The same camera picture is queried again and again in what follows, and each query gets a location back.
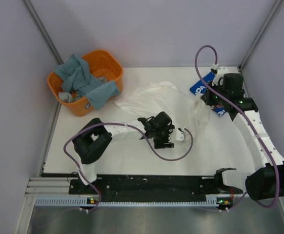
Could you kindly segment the white t shirt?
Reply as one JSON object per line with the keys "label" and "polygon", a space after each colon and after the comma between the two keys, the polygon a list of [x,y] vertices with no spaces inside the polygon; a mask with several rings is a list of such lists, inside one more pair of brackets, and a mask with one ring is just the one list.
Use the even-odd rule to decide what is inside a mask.
{"label": "white t shirt", "polygon": [[137,117],[155,116],[164,111],[173,123],[198,133],[209,123],[210,108],[201,96],[187,97],[176,85],[169,81],[151,83],[125,93],[115,104],[123,111]]}

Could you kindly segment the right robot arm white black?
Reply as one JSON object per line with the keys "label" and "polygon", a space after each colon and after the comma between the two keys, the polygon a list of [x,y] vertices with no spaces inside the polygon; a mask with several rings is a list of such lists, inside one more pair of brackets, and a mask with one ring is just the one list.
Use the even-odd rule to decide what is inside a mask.
{"label": "right robot arm white black", "polygon": [[258,201],[284,196],[284,158],[277,151],[266,132],[255,101],[245,97],[241,74],[217,73],[208,85],[202,100],[208,106],[222,106],[239,129],[250,151],[254,169],[241,172],[237,169],[219,169],[220,177],[213,182],[219,193],[231,187],[246,191]]}

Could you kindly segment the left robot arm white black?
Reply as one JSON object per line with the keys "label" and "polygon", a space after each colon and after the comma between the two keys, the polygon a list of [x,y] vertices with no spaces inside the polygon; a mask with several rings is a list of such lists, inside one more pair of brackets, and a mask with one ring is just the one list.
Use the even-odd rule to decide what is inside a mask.
{"label": "left robot arm white black", "polygon": [[123,125],[103,123],[98,117],[91,120],[81,129],[81,134],[72,140],[74,150],[81,160],[80,188],[88,194],[95,191],[95,162],[110,143],[146,138],[153,140],[155,149],[173,148],[171,134],[174,130],[172,119],[165,112],[160,112],[155,117],[139,117]]}

